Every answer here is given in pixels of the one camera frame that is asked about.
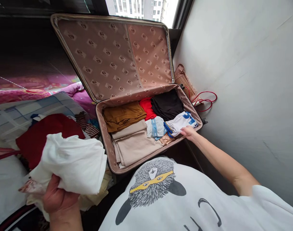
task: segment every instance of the hand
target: hand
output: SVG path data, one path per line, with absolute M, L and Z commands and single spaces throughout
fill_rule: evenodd
M 187 125 L 186 127 L 181 128 L 181 134 L 186 137 L 188 140 L 193 141 L 197 132 L 193 129 L 192 126 Z
M 58 188 L 60 177 L 52 175 L 43 197 L 44 210 L 49 214 L 60 213 L 78 207 L 79 194 Z

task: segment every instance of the red cable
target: red cable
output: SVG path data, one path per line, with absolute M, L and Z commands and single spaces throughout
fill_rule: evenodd
M 189 100 L 190 100 L 190 90 L 189 90 L 189 88 L 188 87 L 186 87 L 187 88 L 187 90 L 188 90 L 188 94 L 189 94 Z
M 194 106 L 196 105 L 197 102 L 201 103 L 201 102 L 203 102 L 203 101 L 206 101 L 206 102 L 210 102 L 210 103 L 211 103 L 211 105 L 210 105 L 210 107 L 209 107 L 208 109 L 210 109 L 210 108 L 212 107 L 213 102 L 215 102 L 215 101 L 217 100 L 217 95 L 216 95 L 214 92 L 212 92 L 212 91 L 202 91 L 202 92 L 200 92 L 200 93 L 197 95 L 197 97 L 198 97 L 200 94 L 205 93 L 205 92 L 213 93 L 213 94 L 216 96 L 216 98 L 215 98 L 214 100 L 210 100 L 210 99 L 198 99 L 198 100 L 194 103 Z

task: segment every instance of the suitcase lid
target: suitcase lid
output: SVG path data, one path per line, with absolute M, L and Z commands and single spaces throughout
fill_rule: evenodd
M 174 83 L 169 32 L 161 22 L 57 13 L 51 23 L 94 102 Z

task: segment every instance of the suitcase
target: suitcase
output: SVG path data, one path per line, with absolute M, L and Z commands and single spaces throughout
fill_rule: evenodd
M 54 14 L 52 26 L 78 77 L 96 105 L 102 140 L 110 169 L 122 174 L 169 149 L 184 137 L 120 169 L 112 137 L 102 112 L 175 89 L 199 126 L 203 123 L 181 87 L 174 84 L 168 28 L 160 22 L 114 16 Z

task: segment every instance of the graphic t-shirt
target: graphic t-shirt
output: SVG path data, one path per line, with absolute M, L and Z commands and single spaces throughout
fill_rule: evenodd
M 261 185 L 228 196 L 203 173 L 159 157 L 143 164 L 106 215 L 106 230 L 293 230 L 293 207 Z

